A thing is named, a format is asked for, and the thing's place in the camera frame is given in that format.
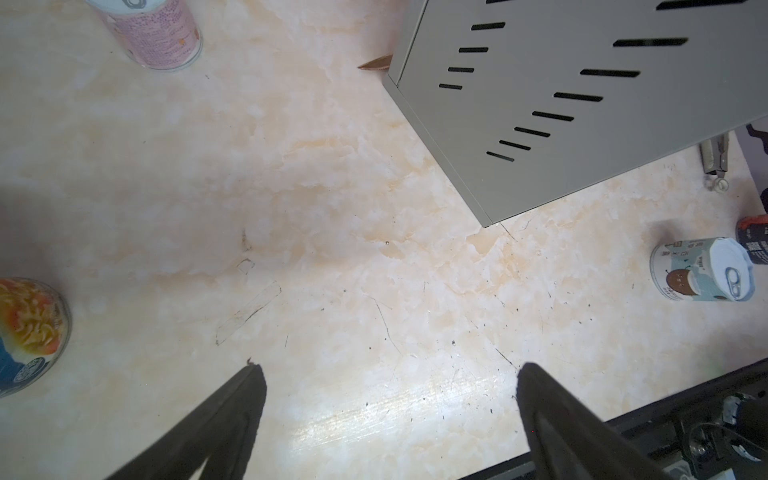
metal cabinet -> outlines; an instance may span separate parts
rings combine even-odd
[[[764,0],[415,0],[384,77],[483,226],[768,114]]]

product label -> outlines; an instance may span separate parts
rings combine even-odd
[[[34,280],[0,278],[0,396],[42,375],[68,334],[68,313],[56,292]]]
[[[184,0],[168,0],[151,12],[97,12],[128,56],[144,67],[180,67],[200,48],[200,31]]]

canned food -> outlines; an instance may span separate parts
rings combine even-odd
[[[0,397],[23,389],[61,355],[71,330],[64,299],[48,285],[0,278]]]
[[[752,262],[732,238],[680,240],[650,255],[650,275],[672,300],[749,300],[755,292]]]
[[[86,0],[139,65],[175,71],[200,55],[203,37],[184,0]]]

can lid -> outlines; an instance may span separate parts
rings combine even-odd
[[[752,261],[733,238],[718,238],[710,247],[710,264],[717,286],[731,300],[748,300],[755,291]]]
[[[164,4],[166,0],[85,0],[90,6],[115,15],[147,13]]]

table surface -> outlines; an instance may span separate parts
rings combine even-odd
[[[74,319],[0,400],[4,478],[103,478],[248,359],[247,478],[458,478],[527,450],[524,362],[608,419],[768,356],[768,268],[745,303],[675,303],[648,272],[762,213],[735,137],[726,194],[688,148],[482,229],[356,69],[402,0],[190,6],[204,51],[172,74],[80,0],[0,10],[0,274]]]

